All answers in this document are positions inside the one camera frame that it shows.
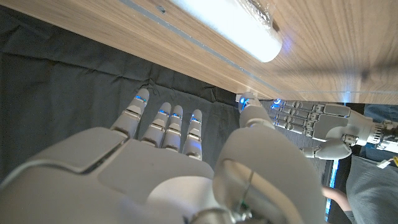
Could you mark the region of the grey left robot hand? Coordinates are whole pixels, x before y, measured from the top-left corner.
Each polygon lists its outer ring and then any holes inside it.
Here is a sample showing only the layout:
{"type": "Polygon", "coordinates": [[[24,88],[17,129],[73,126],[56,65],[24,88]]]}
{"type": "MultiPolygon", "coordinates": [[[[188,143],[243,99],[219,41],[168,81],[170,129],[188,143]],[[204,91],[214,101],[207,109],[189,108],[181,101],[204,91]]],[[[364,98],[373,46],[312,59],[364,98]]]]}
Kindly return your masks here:
{"type": "Polygon", "coordinates": [[[347,106],[277,99],[271,110],[275,126],[320,141],[300,149],[308,158],[344,159],[352,154],[352,146],[381,141],[382,124],[347,106]]]}

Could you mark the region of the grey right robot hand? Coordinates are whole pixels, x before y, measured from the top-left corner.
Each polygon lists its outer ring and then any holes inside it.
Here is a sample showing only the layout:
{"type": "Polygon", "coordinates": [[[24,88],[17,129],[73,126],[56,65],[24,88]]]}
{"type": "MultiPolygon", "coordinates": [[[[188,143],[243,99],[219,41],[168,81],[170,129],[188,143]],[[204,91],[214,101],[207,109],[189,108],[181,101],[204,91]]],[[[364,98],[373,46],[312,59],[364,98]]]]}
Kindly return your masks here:
{"type": "Polygon", "coordinates": [[[324,223],[313,166],[250,92],[216,165],[202,157],[202,114],[182,140],[182,108],[164,103],[134,137],[141,89],[110,128],[74,134],[1,183],[2,223],[324,223]]]}

